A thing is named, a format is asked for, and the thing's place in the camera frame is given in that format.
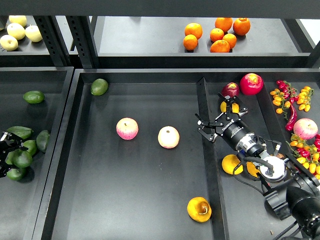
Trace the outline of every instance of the tray divider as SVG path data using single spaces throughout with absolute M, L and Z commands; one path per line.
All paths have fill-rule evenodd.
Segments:
M 213 122 L 212 108 L 209 102 L 207 82 L 203 77 L 196 84 L 199 115 L 205 121 Z M 209 202 L 212 207 L 212 230 L 215 240 L 228 240 L 229 230 L 227 223 L 226 205 L 219 173 L 218 157 L 214 145 L 202 136 L 203 156 L 208 185 Z

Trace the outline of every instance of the orange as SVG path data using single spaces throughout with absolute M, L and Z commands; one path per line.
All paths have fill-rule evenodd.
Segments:
M 198 39 L 196 38 L 196 36 L 189 34 L 184 37 L 183 46 L 188 51 L 194 50 L 197 47 L 197 45 L 198 45 Z
M 225 40 L 215 41 L 210 47 L 211 53 L 228 53 L 229 51 L 230 45 Z
M 226 33 L 232 27 L 232 23 L 233 20 L 231 17 L 217 17 L 214 25 Z
M 224 31 L 222 31 L 220 28 L 214 28 L 210 32 L 210 39 L 212 42 L 222 40 L 224 35 L 225 35 Z
M 233 31 L 239 36 L 246 35 L 250 30 L 251 24 L 248 18 L 237 18 L 233 23 Z
M 201 38 L 202 33 L 203 33 L 202 26 L 199 23 L 195 23 L 195 22 L 189 23 L 184 29 L 184 34 L 186 36 L 192 34 L 197 39 Z
M 240 163 L 240 160 L 237 158 L 236 155 L 234 154 L 229 154 L 225 156 L 222 160 L 222 169 L 227 173 L 227 174 L 233 174 L 233 171 L 235 167 Z M 237 170 L 235 170 L 234 174 L 240 174 L 244 170 L 244 166 L 240 166 Z
M 204 223 L 211 217 L 212 209 L 208 201 L 202 196 L 192 198 L 186 207 L 189 216 L 199 222 Z
M 237 43 L 237 37 L 232 33 L 228 33 L 223 36 L 222 40 L 225 40 L 230 45 L 230 49 L 233 49 Z
M 246 163 L 246 169 L 248 170 L 249 174 L 251 174 L 252 176 L 254 176 L 256 178 L 258 177 L 257 173 L 259 173 L 260 171 L 258 169 L 256 169 L 256 166 L 252 162 L 248 161 Z

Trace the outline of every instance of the pale yellow apple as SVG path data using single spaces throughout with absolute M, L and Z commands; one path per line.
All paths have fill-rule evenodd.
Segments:
M 6 28 L 8 34 L 17 40 L 21 40 L 26 35 L 26 30 L 19 23 L 10 23 Z
M 13 36 L 3 35 L 0 38 L 0 45 L 7 51 L 13 51 L 18 48 L 18 41 Z
M 10 15 L 9 21 L 12 24 L 20 24 L 22 27 L 27 25 L 27 18 L 24 15 Z
M 37 25 L 30 25 L 25 29 L 25 35 L 31 42 L 39 42 L 42 40 L 41 33 Z
M 179 143 L 180 135 L 173 126 L 165 126 L 161 128 L 158 134 L 158 142 L 165 149 L 172 149 Z

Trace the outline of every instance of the green lime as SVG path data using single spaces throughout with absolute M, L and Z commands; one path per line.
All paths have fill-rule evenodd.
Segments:
M 23 146 L 28 148 L 26 151 L 30 153 L 31 156 L 35 155 L 38 150 L 36 140 L 27 140 L 23 143 Z
M 50 138 L 50 133 L 48 130 L 42 130 L 36 137 L 36 146 L 38 149 L 45 153 L 47 150 L 48 142 Z
M 15 159 L 19 156 L 19 151 L 14 150 L 8 153 L 8 155 L 6 156 L 5 162 L 9 165 L 14 164 Z
M 6 173 L 6 175 L 11 180 L 19 181 L 26 175 L 26 173 L 27 170 L 25 168 L 12 168 Z
M 94 80 L 91 85 L 91 94 L 94 96 L 100 96 L 108 90 L 108 82 L 102 78 Z
M 25 126 L 12 126 L 9 127 L 6 131 L 17 135 L 22 139 L 29 138 L 34 132 L 31 128 Z
M 32 164 L 32 156 L 27 151 L 19 151 L 19 156 L 13 159 L 13 164 L 16 165 L 18 168 L 26 168 L 29 167 Z
M 23 99 L 29 104 L 38 104 L 45 100 L 45 95 L 41 91 L 28 91 L 23 95 Z

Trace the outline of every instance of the red apple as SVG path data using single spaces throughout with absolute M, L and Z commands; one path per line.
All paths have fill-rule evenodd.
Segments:
M 230 96 L 231 98 L 234 96 L 239 96 L 240 90 L 238 84 L 235 82 L 230 82 L 225 85 L 221 91 L 222 96 Z
M 248 73 L 241 78 L 239 85 L 244 95 L 256 95 L 262 90 L 264 80 L 258 74 Z
M 174 148 L 178 145 L 179 140 L 179 132 L 173 126 L 165 126 L 159 131 L 158 142 L 165 149 Z
M 293 132 L 300 138 L 308 140 L 317 135 L 318 126 L 309 118 L 301 118 L 293 125 Z
M 120 119 L 115 128 L 116 133 L 124 140 L 133 139 L 135 136 L 137 136 L 139 131 L 137 122 L 130 117 Z

